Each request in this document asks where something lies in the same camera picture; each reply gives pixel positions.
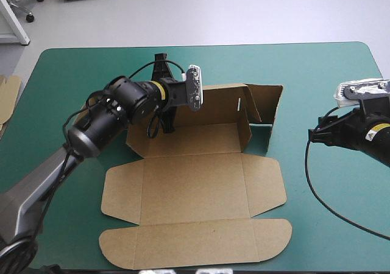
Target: yellow stripe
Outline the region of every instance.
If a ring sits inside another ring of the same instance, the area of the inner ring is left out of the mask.
[[[375,132],[379,132],[380,130],[386,128],[386,127],[390,127],[390,124],[378,124],[378,125],[375,125],[371,128],[372,131],[375,131]]]
[[[151,81],[152,83],[156,84],[156,86],[158,87],[158,89],[160,90],[160,93],[161,93],[161,100],[165,100],[165,89],[163,88],[163,86],[161,84],[159,84],[158,82],[156,81]]]

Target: unfolded cardboard box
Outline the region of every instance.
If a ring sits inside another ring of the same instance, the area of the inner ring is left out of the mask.
[[[279,164],[242,153],[249,123],[273,124],[281,86],[206,86],[204,105],[180,107],[175,132],[127,143],[144,159],[111,168],[102,212],[138,227],[104,231],[103,255],[125,269],[259,262],[278,255],[292,227],[253,219],[286,202]]]

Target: black cable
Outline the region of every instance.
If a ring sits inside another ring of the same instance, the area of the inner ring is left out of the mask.
[[[322,120],[320,121],[320,123],[317,125],[316,128],[314,128],[312,134],[310,135],[310,138],[309,140],[307,141],[307,145],[306,145],[306,151],[305,151],[305,173],[306,173],[306,180],[307,180],[307,183],[309,185],[309,188],[311,190],[311,192],[313,193],[313,195],[315,196],[315,198],[319,201],[319,203],[322,204],[322,206],[324,206],[328,211],[330,211],[333,215],[335,215],[336,217],[340,218],[341,220],[347,222],[348,224],[354,226],[354,227],[357,227],[359,228],[360,230],[363,230],[367,233],[370,233],[370,234],[373,234],[374,236],[377,236],[377,237],[380,237],[382,239],[386,239],[388,241],[390,241],[390,236],[387,236],[387,235],[384,235],[384,234],[381,234],[381,233],[378,233],[374,230],[370,230],[369,228],[366,228],[354,221],[351,221],[349,220],[348,218],[344,217],[343,215],[341,215],[340,213],[337,213],[334,209],[332,209],[329,205],[327,205],[317,194],[316,190],[314,189],[313,185],[311,184],[311,180],[310,180],[310,176],[309,176],[309,170],[308,170],[308,158],[309,158],[309,147],[310,147],[310,143],[312,142],[313,140],[313,136],[314,134],[320,129],[320,127],[322,126],[322,124],[327,120],[327,118],[329,117],[330,114],[332,114],[334,111],[338,110],[339,108],[336,107],[336,108],[332,108],[328,113],[325,114],[325,116],[322,118]]]
[[[142,66],[141,68],[139,68],[137,71],[135,71],[132,75],[129,76],[129,79],[131,79],[135,74],[137,74],[138,72],[140,72],[141,70],[145,69],[146,67],[148,67],[149,65],[151,64],[154,64],[154,63],[157,63],[157,62],[167,62],[167,63],[170,63],[170,64],[173,64],[175,65],[176,67],[178,67],[182,73],[185,73],[184,69],[179,65],[177,64],[176,62],[174,61],[170,61],[170,60],[156,60],[156,61],[151,61],[149,62],[148,64],[145,64],[144,66]]]
[[[161,111],[156,111],[153,114],[152,119],[149,121],[149,124],[147,125],[147,129],[146,129],[146,136],[148,138],[153,139],[153,138],[156,138],[156,136],[158,135],[158,131],[160,129],[160,126],[161,125],[163,126],[161,116],[162,116]],[[152,134],[152,130],[153,130],[152,126],[153,126],[153,123],[156,119],[157,119],[157,123],[156,123],[156,126],[154,127],[154,131]]]

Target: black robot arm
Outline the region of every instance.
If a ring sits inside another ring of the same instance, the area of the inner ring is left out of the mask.
[[[319,118],[320,127],[309,130],[312,142],[359,150],[390,166],[390,82],[343,83],[336,94],[340,106],[358,104],[341,116]]]
[[[174,131],[178,106],[200,109],[200,68],[191,65],[186,73],[182,69],[184,80],[178,81],[171,74],[169,62],[166,54],[157,54],[155,61],[143,66],[154,64],[151,81],[133,82],[132,76],[119,76],[103,90],[92,93],[85,108],[65,123],[64,145],[0,194],[0,273],[19,273],[30,263],[37,250],[35,237],[55,190],[84,159],[97,157],[129,124],[137,124],[152,113],[146,131],[151,138],[156,137],[159,126],[165,133]],[[67,130],[67,123],[77,114],[79,118]]]

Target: table surface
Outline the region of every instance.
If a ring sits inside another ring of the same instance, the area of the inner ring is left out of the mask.
[[[280,162],[288,201],[257,218],[288,219],[292,238],[274,259],[232,265],[234,269],[389,270],[390,242],[326,211],[311,195],[303,170],[307,128],[336,105],[337,85],[381,77],[369,48],[359,42],[46,50],[0,141],[0,191],[63,143],[63,121],[92,91],[118,75],[131,74],[159,52],[168,53],[169,59],[183,66],[201,66],[204,84],[284,86],[266,156]],[[172,70],[179,78],[176,69]],[[137,79],[149,80],[151,71],[151,67],[146,69]],[[245,152],[264,155],[263,138],[255,133]],[[123,133],[100,157],[86,160],[58,190],[32,267],[59,264],[68,269],[115,269],[103,257],[98,237],[107,228],[129,223],[103,215],[100,205],[107,169],[140,159],[124,141]],[[360,152],[338,147],[316,144],[311,153],[313,183],[324,200],[352,220],[390,234],[388,168]]]

